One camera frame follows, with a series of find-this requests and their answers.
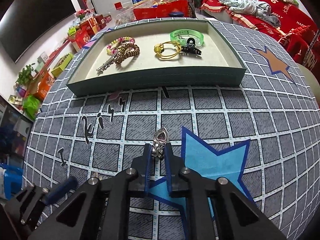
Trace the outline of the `green tray with beige lining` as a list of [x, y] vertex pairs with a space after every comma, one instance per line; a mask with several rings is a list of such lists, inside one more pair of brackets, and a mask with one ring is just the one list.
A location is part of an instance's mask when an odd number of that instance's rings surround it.
[[[170, 40], [170, 33], [178, 29], [204, 35], [204, 44], [198, 47], [202, 55], [181, 52], [182, 45]], [[115, 63], [98, 75], [96, 69], [116, 52]], [[82, 50], [67, 87], [76, 96], [164, 86], [236, 87], [245, 71], [244, 62], [214, 22], [153, 19], [98, 33]]]

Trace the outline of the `black claw hair clip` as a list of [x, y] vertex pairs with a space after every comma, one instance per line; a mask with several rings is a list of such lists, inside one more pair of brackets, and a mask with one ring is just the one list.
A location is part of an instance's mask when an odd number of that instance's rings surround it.
[[187, 39], [187, 43], [185, 46], [181, 47], [181, 52], [187, 53], [187, 54], [194, 54], [194, 55], [202, 55], [202, 51], [196, 48], [196, 42], [195, 39], [190, 37]]

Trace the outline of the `green translucent bangle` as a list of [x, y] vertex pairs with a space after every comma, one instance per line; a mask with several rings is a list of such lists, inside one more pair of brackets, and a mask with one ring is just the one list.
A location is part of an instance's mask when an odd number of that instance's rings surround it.
[[170, 33], [170, 40], [176, 41], [183, 46], [187, 45], [187, 41], [190, 38], [195, 40], [195, 46], [200, 47], [204, 44], [204, 35], [193, 29], [178, 29]]

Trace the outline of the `grey checked star tablecloth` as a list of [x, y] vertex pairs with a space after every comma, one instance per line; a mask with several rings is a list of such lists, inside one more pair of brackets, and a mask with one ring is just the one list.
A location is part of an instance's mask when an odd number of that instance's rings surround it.
[[229, 179], [288, 239], [298, 239], [319, 207], [319, 106], [300, 68], [260, 32], [196, 21], [213, 59], [230, 46], [243, 61], [240, 84], [121, 89], [76, 96], [67, 87], [80, 63], [91, 73], [116, 37], [145, 29], [146, 20], [97, 33], [48, 92], [25, 150], [23, 186], [53, 187], [108, 179], [143, 154], [165, 127], [174, 155], [207, 178]]

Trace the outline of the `blue lidded jar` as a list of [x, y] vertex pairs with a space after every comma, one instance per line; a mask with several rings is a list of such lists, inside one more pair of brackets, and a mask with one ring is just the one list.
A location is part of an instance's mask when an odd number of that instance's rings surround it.
[[171, 18], [184, 18], [184, 13], [180, 11], [173, 11], [169, 14]]

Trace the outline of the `green yellow gift box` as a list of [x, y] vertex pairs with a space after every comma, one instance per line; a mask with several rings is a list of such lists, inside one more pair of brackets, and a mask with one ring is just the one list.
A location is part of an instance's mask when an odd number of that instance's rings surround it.
[[55, 78], [58, 78], [59, 75], [65, 70], [67, 65], [71, 62], [72, 59], [73, 59], [72, 53], [68, 53], [63, 57], [61, 57], [61, 59], [59, 59], [59, 61], [51, 71], [52, 76]]

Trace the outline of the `orange snack box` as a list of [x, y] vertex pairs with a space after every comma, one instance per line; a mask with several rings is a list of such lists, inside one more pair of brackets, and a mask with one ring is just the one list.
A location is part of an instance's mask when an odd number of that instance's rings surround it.
[[47, 72], [37, 83], [36, 90], [33, 93], [33, 96], [35, 96], [35, 98], [43, 102], [54, 82], [55, 79], [51, 76], [49, 72]]

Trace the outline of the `red gift box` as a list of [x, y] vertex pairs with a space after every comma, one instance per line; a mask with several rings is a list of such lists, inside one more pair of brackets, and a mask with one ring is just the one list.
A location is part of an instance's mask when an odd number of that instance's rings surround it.
[[79, 51], [84, 47], [93, 36], [94, 32], [85, 28], [76, 29], [75, 27], [72, 27], [68, 31], [68, 39], [76, 51]]

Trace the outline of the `potted green plant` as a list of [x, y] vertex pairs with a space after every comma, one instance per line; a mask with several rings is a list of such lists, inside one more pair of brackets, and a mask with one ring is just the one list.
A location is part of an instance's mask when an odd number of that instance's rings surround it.
[[27, 86], [33, 80], [32, 72], [34, 71], [33, 66], [35, 63], [26, 65], [18, 74], [16, 85]]

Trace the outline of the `silver hair pin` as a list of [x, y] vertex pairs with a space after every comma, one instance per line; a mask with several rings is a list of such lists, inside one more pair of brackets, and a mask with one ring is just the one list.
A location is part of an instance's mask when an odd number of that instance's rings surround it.
[[117, 59], [117, 54], [118, 54], [118, 52], [116, 52], [115, 54], [113, 54], [106, 62], [104, 62], [100, 67], [98, 67], [98, 68], [96, 69], [98, 75], [103, 74], [103, 72], [104, 72], [105, 70], [107, 70], [107, 68], [108, 68], [110, 65], [112, 65], [112, 64], [115, 63], [115, 60]]

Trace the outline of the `light blue crumpled clothing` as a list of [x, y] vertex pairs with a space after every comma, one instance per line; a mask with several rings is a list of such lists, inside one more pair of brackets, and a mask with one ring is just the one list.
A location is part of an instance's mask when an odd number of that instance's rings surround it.
[[255, 16], [275, 28], [281, 26], [280, 19], [272, 13], [271, 6], [259, 0], [219, 0], [231, 12]]

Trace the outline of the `red covered sofa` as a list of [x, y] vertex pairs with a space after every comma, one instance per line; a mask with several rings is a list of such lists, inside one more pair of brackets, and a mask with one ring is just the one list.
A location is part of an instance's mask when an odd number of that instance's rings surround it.
[[319, 28], [293, 0], [259, 0], [271, 6], [281, 22], [278, 28], [252, 16], [231, 12], [219, 0], [194, 0], [195, 7], [217, 16], [224, 12], [243, 27], [265, 33], [279, 42], [293, 60], [319, 78]]

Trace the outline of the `black television screen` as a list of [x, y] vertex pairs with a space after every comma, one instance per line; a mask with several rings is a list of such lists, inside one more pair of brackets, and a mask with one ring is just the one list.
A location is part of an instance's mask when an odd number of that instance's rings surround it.
[[14, 0], [1, 19], [1, 44], [17, 62], [39, 37], [74, 13], [71, 0]]

